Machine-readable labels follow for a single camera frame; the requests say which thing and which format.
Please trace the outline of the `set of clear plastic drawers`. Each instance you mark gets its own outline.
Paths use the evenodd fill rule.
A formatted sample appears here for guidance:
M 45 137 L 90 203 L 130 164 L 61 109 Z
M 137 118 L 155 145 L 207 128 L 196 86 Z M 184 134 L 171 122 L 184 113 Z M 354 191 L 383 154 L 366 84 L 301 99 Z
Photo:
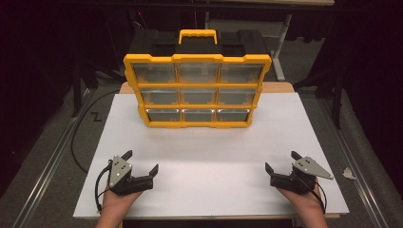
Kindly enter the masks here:
M 156 123 L 249 121 L 259 93 L 262 64 L 134 64 L 139 105 Z

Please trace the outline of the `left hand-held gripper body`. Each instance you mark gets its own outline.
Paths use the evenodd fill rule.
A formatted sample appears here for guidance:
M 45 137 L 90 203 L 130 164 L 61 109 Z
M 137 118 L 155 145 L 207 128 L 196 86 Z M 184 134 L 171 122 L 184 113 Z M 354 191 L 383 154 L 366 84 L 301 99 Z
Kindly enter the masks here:
M 132 193 L 143 192 L 153 188 L 153 179 L 149 175 L 133 177 L 132 165 L 115 156 L 111 163 L 108 187 L 109 190 L 119 196 L 127 196 Z

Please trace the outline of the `yellow and black drawer organizer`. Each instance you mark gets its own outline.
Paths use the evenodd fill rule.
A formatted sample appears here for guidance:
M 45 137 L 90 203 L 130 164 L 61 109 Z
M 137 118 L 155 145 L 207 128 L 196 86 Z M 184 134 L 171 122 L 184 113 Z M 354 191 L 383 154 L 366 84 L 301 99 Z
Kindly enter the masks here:
M 259 93 L 247 123 L 148 123 L 140 110 L 140 90 L 136 86 L 132 66 L 134 64 L 262 64 Z M 242 29 L 236 32 L 218 32 L 214 29 L 183 29 L 179 32 L 162 32 L 155 29 L 139 30 L 135 33 L 131 47 L 124 57 L 125 77 L 133 89 L 138 102 L 138 112 L 149 127 L 247 127 L 252 123 L 253 113 L 258 106 L 265 74 L 272 65 L 262 36 L 257 30 Z

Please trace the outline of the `black metal stand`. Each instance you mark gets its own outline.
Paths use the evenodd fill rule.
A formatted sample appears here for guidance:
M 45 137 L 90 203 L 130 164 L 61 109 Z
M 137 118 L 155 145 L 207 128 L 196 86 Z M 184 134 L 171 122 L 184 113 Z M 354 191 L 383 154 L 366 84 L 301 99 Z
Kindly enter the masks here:
M 343 88 L 343 76 L 345 67 L 341 64 L 333 64 L 328 66 L 318 73 L 310 74 L 306 79 L 293 84 L 294 90 L 299 90 L 306 86 L 315 86 L 316 96 L 318 98 L 333 98 L 331 118 L 334 126 L 340 129 L 340 109 L 341 95 Z
M 72 65 L 72 87 L 73 87 L 73 117 L 78 116 L 82 106 L 82 83 L 87 88 L 97 88 L 95 66 L 89 60 L 77 61 Z

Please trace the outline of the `metal floor rail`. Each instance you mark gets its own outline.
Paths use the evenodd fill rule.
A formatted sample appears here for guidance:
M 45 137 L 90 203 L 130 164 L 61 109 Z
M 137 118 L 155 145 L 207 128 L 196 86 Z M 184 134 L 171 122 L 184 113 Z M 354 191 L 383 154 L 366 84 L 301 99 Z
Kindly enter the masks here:
M 389 225 L 385 220 L 382 212 L 380 211 L 378 203 L 374 197 L 374 192 L 365 180 L 363 173 L 359 169 L 358 163 L 355 160 L 354 155 L 352 154 L 352 150 L 347 144 L 341 131 L 335 127 L 331 108 L 324 100 L 318 100 L 317 102 L 318 106 L 321 109 L 321 112 L 325 116 L 327 123 L 330 125 L 330 128 L 336 135 L 337 142 L 341 147 L 343 160 L 346 163 L 346 166 L 351 170 L 352 175 L 355 177 L 355 179 L 353 180 L 355 189 L 360 196 L 361 201 L 363 202 L 363 205 L 371 219 L 374 228 L 389 228 Z
M 29 222 L 35 213 L 42 197 L 45 195 L 48 186 L 65 155 L 65 148 L 68 142 L 72 139 L 73 131 L 78 127 L 78 122 L 83 119 L 83 108 L 89 106 L 92 97 L 94 96 L 95 89 L 86 88 L 84 93 L 79 96 L 79 108 L 77 112 L 69 115 L 67 118 L 67 125 L 63 129 L 61 136 L 58 138 L 56 145 L 51 150 L 49 158 L 44 161 L 44 168 L 41 170 L 40 175 L 35 180 L 34 185 L 29 191 L 29 196 L 26 198 L 24 205 L 18 213 L 11 228 L 27 228 Z

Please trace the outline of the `person's right hand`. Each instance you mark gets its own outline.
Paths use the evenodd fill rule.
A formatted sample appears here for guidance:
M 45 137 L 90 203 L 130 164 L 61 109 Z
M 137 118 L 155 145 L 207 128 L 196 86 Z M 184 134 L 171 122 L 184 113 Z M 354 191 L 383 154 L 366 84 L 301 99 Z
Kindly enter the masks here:
M 302 219 L 323 215 L 323 209 L 320 204 L 320 200 L 317 199 L 312 193 L 299 195 L 281 188 L 278 188 L 278 191 L 291 202 L 297 214 Z

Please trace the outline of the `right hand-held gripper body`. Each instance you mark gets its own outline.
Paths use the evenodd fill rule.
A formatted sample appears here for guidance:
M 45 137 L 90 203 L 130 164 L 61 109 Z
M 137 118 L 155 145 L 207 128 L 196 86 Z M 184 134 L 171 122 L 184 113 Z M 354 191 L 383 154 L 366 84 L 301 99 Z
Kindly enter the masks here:
M 289 175 L 274 172 L 273 176 L 270 176 L 270 185 L 304 195 L 315 190 L 317 177 L 327 180 L 334 178 L 311 157 L 302 157 L 292 163 L 292 171 Z

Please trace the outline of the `person's left hand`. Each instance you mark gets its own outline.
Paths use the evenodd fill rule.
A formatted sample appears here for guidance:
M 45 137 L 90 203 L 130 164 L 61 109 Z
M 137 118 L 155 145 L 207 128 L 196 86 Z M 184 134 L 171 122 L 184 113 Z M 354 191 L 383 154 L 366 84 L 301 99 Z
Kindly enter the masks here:
M 101 218 L 121 221 L 141 194 L 142 192 L 138 192 L 127 196 L 119 196 L 110 190 L 106 191 L 103 197 Z

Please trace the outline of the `white table cover sheet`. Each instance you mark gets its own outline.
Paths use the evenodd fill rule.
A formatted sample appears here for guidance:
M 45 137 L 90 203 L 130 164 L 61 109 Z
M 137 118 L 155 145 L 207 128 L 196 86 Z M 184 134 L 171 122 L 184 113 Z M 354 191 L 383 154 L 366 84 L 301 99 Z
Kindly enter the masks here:
M 151 128 L 144 125 L 131 94 L 114 97 L 74 215 L 98 216 L 94 189 L 106 185 L 101 170 L 132 150 L 133 176 L 156 164 L 153 189 L 129 212 L 132 219 L 218 219 L 293 215 L 289 202 L 270 185 L 265 164 L 280 174 L 292 167 L 291 152 L 329 163 L 296 93 L 264 94 L 247 128 Z

